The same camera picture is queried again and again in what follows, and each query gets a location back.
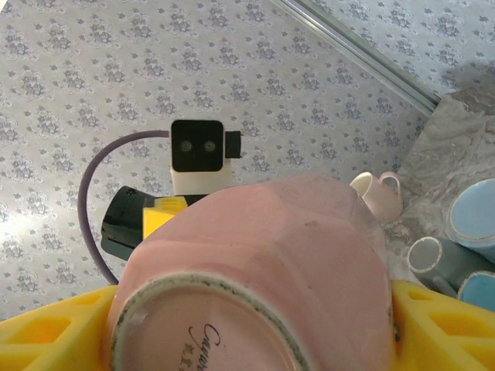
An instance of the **yellow block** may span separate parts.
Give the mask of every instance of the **yellow block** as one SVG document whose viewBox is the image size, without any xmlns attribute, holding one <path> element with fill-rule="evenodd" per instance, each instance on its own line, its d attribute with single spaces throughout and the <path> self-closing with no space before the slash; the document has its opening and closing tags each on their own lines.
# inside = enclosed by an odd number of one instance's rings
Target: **yellow block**
<svg viewBox="0 0 495 371">
<path fill-rule="evenodd" d="M 404 281 L 392 282 L 400 371 L 495 370 L 495 313 Z"/>
<path fill-rule="evenodd" d="M 100 338 L 115 288 L 102 288 L 0 322 L 0 370 L 103 370 Z"/>
<path fill-rule="evenodd" d="M 186 199 L 182 196 L 163 197 L 155 200 L 154 207 L 142 210 L 142 238 L 155 232 L 163 224 L 187 207 Z"/>
</svg>

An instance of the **pink mug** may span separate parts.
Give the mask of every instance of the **pink mug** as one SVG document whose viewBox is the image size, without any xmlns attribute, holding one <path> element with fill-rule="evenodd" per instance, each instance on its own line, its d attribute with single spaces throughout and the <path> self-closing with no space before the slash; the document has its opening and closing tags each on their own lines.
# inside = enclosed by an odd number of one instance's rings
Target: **pink mug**
<svg viewBox="0 0 495 371">
<path fill-rule="evenodd" d="M 384 234 L 323 175 L 202 199 L 132 253 L 104 332 L 115 371 L 384 370 Z"/>
<path fill-rule="evenodd" d="M 393 179 L 397 183 L 397 192 L 384 184 L 385 179 Z M 354 178 L 350 186 L 378 220 L 393 222 L 402 214 L 401 182 L 396 173 L 384 172 L 377 178 L 370 172 L 363 172 Z"/>
</svg>

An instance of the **mug bottom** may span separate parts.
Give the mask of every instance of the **mug bottom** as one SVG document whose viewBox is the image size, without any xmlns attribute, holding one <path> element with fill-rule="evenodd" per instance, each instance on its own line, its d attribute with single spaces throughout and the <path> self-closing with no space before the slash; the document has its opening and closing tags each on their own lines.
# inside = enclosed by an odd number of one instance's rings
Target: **mug bottom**
<svg viewBox="0 0 495 371">
<path fill-rule="evenodd" d="M 278 316 L 215 277 L 151 281 L 122 310 L 112 338 L 115 371 L 309 370 Z"/>
</svg>

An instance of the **floral patterned surface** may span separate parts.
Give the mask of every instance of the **floral patterned surface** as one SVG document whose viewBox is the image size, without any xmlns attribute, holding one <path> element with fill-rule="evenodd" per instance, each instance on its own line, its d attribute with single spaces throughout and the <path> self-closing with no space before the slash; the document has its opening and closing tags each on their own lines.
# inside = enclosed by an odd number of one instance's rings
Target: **floral patterned surface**
<svg viewBox="0 0 495 371">
<path fill-rule="evenodd" d="M 495 0 L 310 1 L 440 96 L 495 83 Z"/>
<path fill-rule="evenodd" d="M 105 285 L 77 224 L 80 175 L 118 136 L 217 118 L 238 182 L 397 170 L 427 119 L 268 0 L 19 0 L 0 15 L 0 318 Z M 122 185 L 172 191 L 169 143 L 108 156 L 94 231 Z M 124 263 L 107 257 L 120 274 Z"/>
</svg>

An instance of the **gray cup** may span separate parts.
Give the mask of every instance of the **gray cup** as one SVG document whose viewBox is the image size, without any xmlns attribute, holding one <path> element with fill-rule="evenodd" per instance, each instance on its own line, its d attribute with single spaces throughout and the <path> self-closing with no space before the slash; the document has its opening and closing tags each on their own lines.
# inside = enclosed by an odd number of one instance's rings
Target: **gray cup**
<svg viewBox="0 0 495 371">
<path fill-rule="evenodd" d="M 412 273 L 427 288 L 455 298 L 475 271 L 495 272 L 495 264 L 451 240 L 423 237 L 408 252 Z"/>
</svg>

